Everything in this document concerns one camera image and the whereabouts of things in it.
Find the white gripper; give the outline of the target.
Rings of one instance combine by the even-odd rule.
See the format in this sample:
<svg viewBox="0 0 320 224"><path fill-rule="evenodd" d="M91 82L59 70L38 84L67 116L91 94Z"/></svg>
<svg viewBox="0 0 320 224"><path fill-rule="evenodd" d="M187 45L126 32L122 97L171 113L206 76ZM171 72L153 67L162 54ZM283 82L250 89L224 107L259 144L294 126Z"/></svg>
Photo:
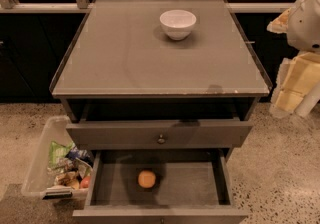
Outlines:
<svg viewBox="0 0 320 224"><path fill-rule="evenodd" d="M301 50L293 59L283 59L271 97L270 113L284 118L296 114L304 97L320 82L320 55L312 53L320 52L320 0L296 0L291 9L268 24L267 30L287 32L288 44Z"/></svg>

